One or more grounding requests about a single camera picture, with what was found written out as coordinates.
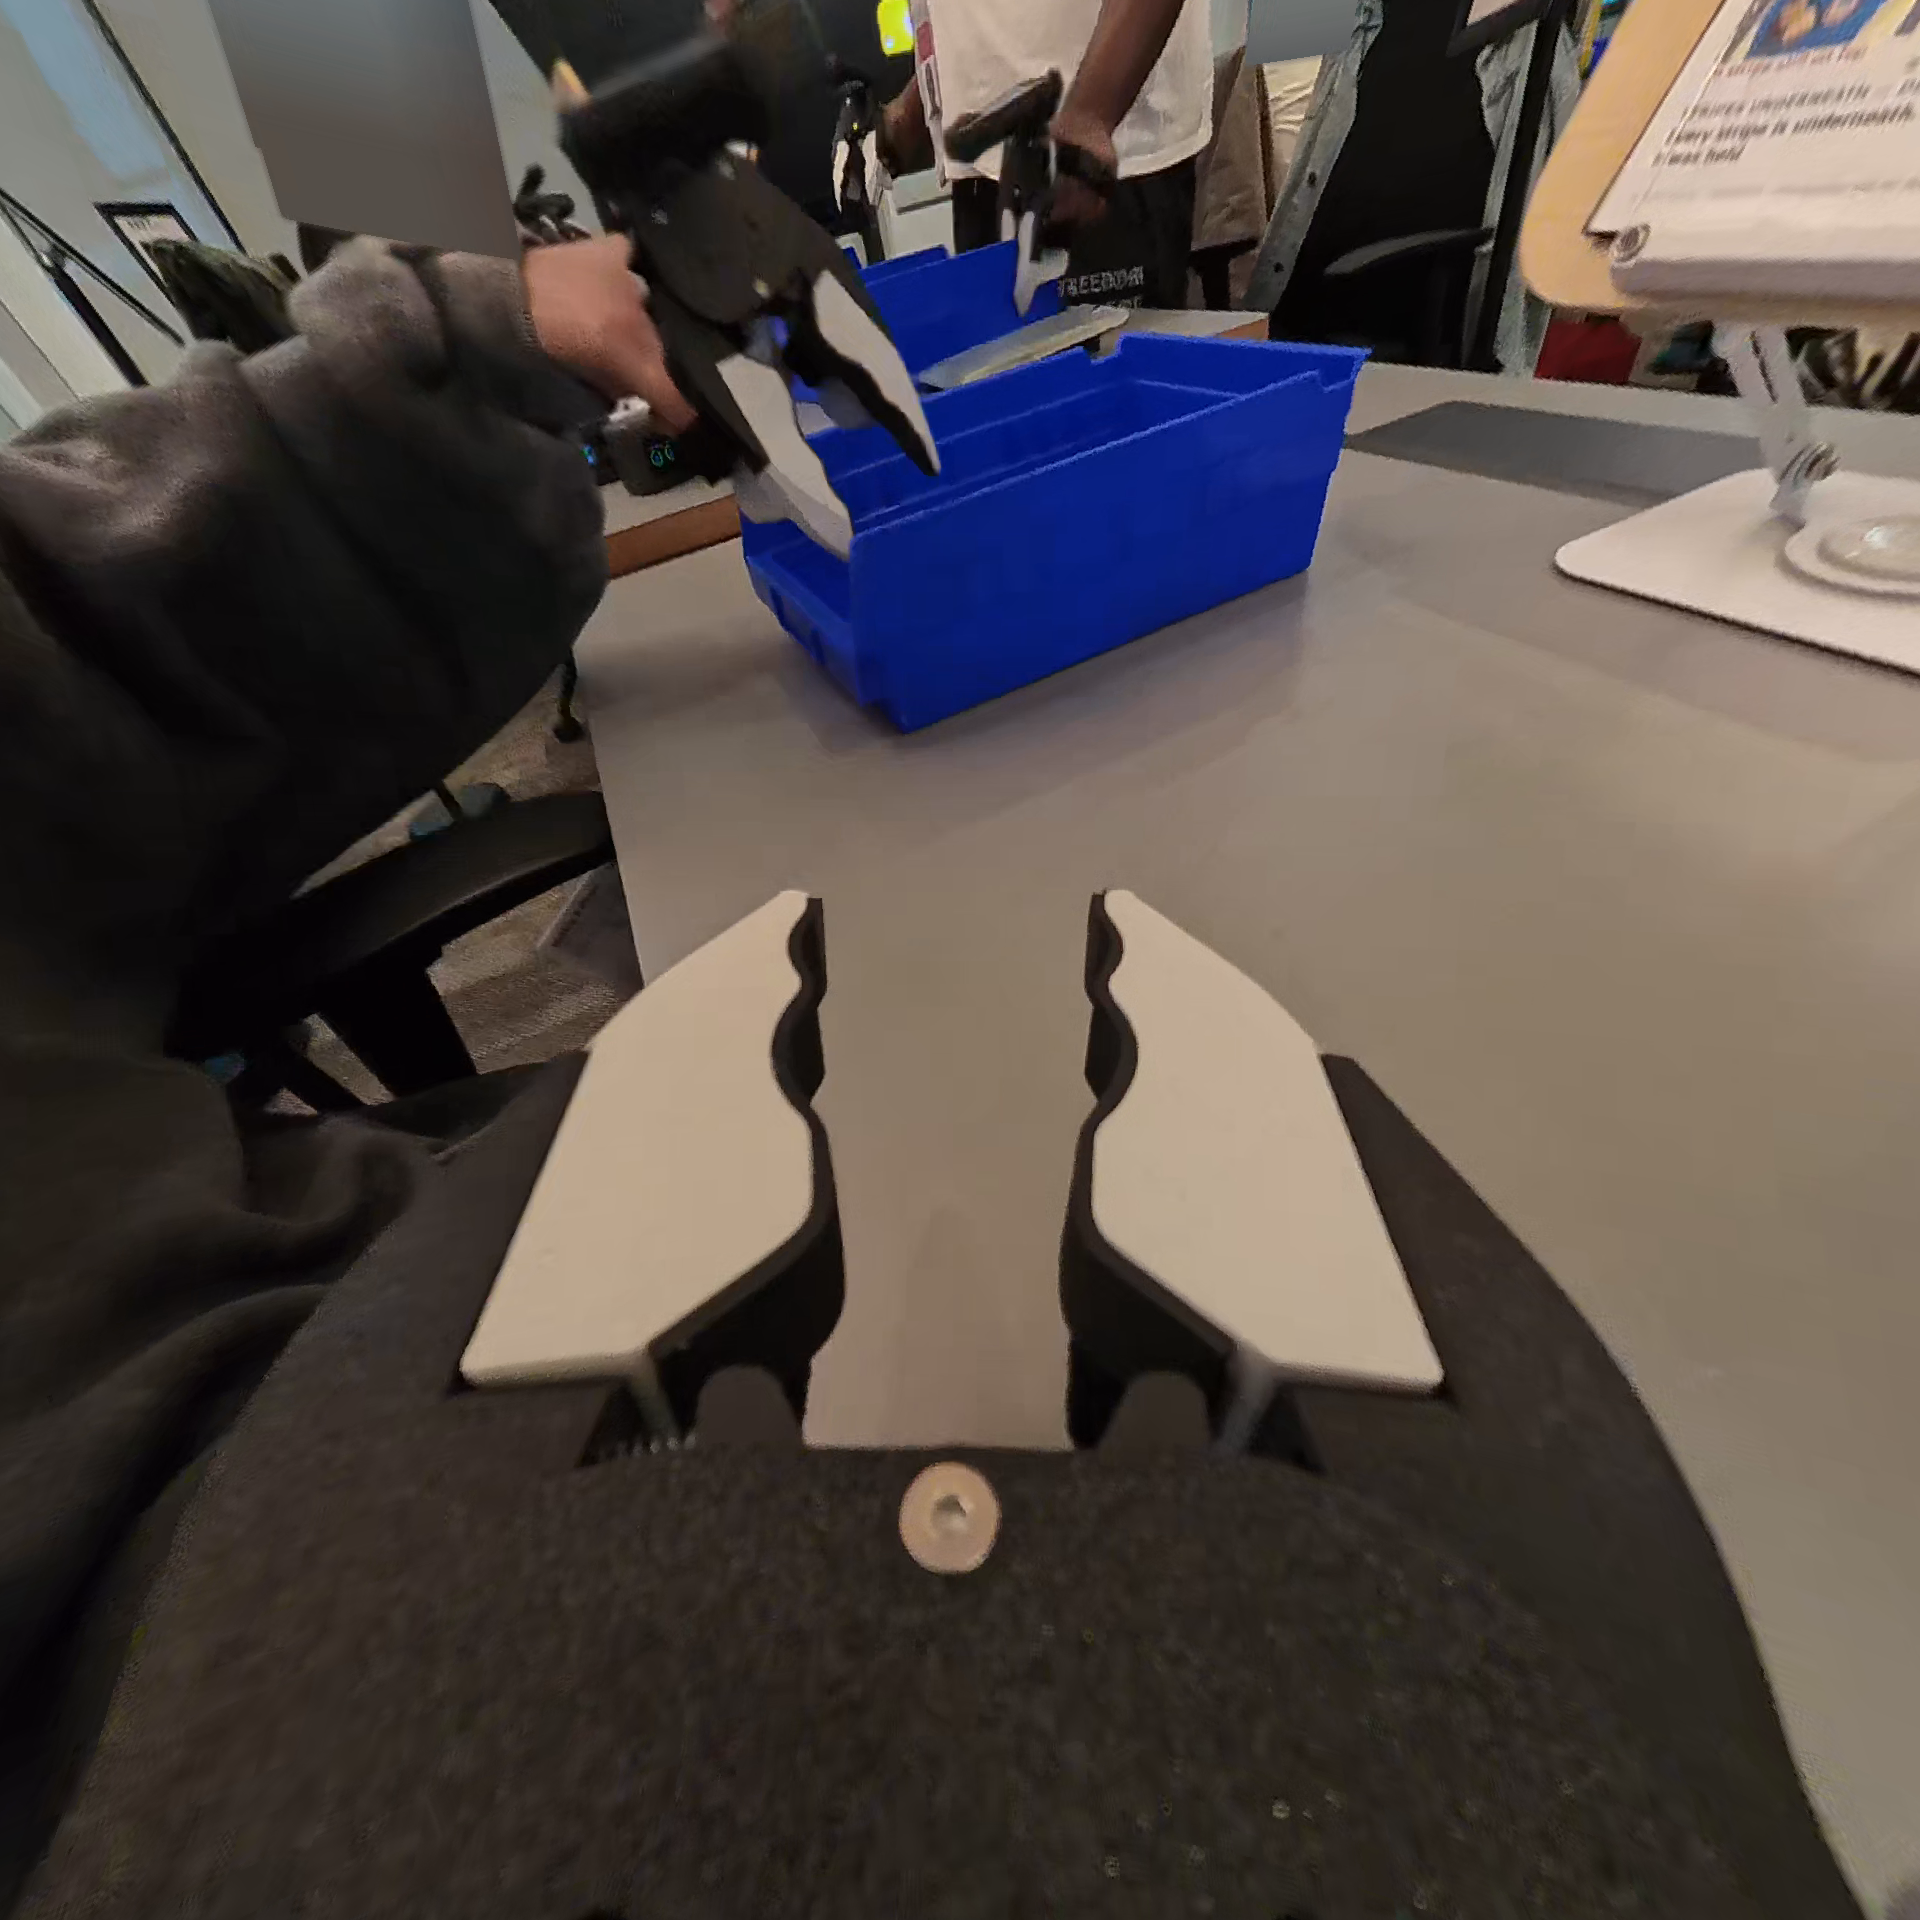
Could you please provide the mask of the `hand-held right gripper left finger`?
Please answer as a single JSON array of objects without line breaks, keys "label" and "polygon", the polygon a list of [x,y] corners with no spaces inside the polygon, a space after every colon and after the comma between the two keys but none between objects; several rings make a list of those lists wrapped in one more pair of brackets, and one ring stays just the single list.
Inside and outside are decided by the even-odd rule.
[{"label": "hand-held right gripper left finger", "polygon": [[617,1391],[650,1448],[804,1447],[845,1309],[826,985],[826,905],[787,890],[590,1039],[465,1391]]}]

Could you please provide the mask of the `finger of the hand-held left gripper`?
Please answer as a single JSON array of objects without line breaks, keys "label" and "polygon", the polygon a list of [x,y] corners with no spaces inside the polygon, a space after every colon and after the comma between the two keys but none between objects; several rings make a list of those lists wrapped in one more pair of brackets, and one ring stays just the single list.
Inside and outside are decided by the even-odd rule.
[{"label": "finger of the hand-held left gripper", "polygon": [[851,512],[829,481],[812,444],[799,428],[792,388],[777,365],[748,355],[719,363],[719,380],[757,444],[755,461],[735,467],[735,501],[748,525],[792,525],[826,554],[851,556]]},{"label": "finger of the hand-held left gripper", "polygon": [[845,393],[923,473],[942,473],[920,385],[858,276],[821,270],[806,290],[806,385]]}]

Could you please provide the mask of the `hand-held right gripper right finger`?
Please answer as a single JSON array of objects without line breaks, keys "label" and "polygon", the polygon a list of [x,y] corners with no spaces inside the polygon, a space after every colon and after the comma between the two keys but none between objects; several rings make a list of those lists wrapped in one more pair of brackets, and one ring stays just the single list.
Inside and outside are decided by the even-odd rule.
[{"label": "hand-held right gripper right finger", "polygon": [[1444,1356],[1294,1014],[1130,890],[1087,905],[1086,994],[1070,1442],[1093,1448],[1149,1373],[1198,1391],[1225,1455],[1307,1455],[1283,1440],[1294,1391],[1437,1399]]}]

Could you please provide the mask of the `grey desk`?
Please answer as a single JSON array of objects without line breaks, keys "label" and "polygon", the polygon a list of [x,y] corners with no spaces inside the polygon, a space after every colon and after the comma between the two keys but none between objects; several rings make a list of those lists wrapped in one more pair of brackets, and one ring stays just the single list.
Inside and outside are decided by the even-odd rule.
[{"label": "grey desk", "polygon": [[849,1308],[806,1435],[1066,1442],[1087,899],[1444,1150],[1632,1369],[1863,1910],[1917,1913],[1917,680],[1554,572],[1621,501],[1343,452],[1307,575],[923,733],[740,547],[583,708],[647,978],[826,899]]}]

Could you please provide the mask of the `black desk chair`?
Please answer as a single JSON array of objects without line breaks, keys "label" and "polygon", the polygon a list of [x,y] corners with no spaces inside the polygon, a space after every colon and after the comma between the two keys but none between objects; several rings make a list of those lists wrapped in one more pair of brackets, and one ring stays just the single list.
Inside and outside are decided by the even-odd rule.
[{"label": "black desk chair", "polygon": [[458,939],[615,864],[600,795],[514,797],[407,846],[309,884],[236,923],[186,977],[166,1028],[179,1062],[236,1062],[255,1096],[315,1110],[363,1106],[299,1054],[322,1020],[384,1096],[407,1101],[476,1076],[428,972]]}]

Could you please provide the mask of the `person's left hand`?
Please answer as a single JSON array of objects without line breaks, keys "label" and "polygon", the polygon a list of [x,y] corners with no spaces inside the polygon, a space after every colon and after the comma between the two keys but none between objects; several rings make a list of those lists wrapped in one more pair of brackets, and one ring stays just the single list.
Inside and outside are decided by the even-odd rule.
[{"label": "person's left hand", "polygon": [[607,403],[645,403],[683,436],[698,412],[678,393],[627,232],[535,244],[519,261],[539,348]]}]

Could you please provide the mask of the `grey table brown edge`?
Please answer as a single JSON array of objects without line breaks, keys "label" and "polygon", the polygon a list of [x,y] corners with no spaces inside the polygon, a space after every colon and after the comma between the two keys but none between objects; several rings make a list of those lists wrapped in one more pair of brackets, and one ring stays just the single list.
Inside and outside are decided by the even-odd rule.
[{"label": "grey table brown edge", "polygon": [[607,575],[627,580],[683,556],[740,544],[731,486],[689,481],[668,495],[627,495],[607,486]]}]

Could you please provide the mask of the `black device green lights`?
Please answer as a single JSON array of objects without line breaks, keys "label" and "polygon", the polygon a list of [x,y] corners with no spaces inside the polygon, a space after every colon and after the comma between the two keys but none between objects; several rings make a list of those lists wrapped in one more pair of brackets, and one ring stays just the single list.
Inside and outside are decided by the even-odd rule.
[{"label": "black device green lights", "polygon": [[603,490],[622,486],[634,498],[673,495],[708,481],[702,444],[687,452],[673,436],[650,432],[638,418],[603,418],[583,436],[583,457]]}]

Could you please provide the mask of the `instruction board on white stand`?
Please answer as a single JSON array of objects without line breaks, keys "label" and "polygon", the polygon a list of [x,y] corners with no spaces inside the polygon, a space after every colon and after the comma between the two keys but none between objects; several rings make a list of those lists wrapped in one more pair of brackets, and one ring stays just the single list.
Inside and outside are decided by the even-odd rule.
[{"label": "instruction board on white stand", "polygon": [[1666,104],[1687,57],[1698,50],[1722,4],[1632,4],[1613,54],[1582,91],[1579,109],[1549,155],[1530,197],[1521,232],[1521,270],[1534,294],[1554,310],[1673,318],[1717,323],[1784,323],[1784,326],[1909,326],[1917,304],[1845,310],[1838,301],[1762,301],[1737,298],[1667,298],[1638,301],[1613,285],[1609,237],[1590,232],[1597,205],[1617,185],[1652,114]]}]

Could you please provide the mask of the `red object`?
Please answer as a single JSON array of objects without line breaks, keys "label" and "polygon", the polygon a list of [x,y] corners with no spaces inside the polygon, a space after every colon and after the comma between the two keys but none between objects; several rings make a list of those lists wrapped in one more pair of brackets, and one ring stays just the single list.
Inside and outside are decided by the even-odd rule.
[{"label": "red object", "polygon": [[1617,318],[1553,318],[1535,355],[1535,380],[1623,388],[1634,380],[1643,338]]}]

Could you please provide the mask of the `white instruction sheet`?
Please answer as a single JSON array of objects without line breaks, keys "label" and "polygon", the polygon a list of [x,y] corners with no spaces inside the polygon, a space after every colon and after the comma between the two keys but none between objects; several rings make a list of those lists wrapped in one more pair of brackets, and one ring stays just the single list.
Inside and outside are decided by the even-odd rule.
[{"label": "white instruction sheet", "polygon": [[1722,4],[1590,232],[1638,301],[1917,304],[1917,4]]}]

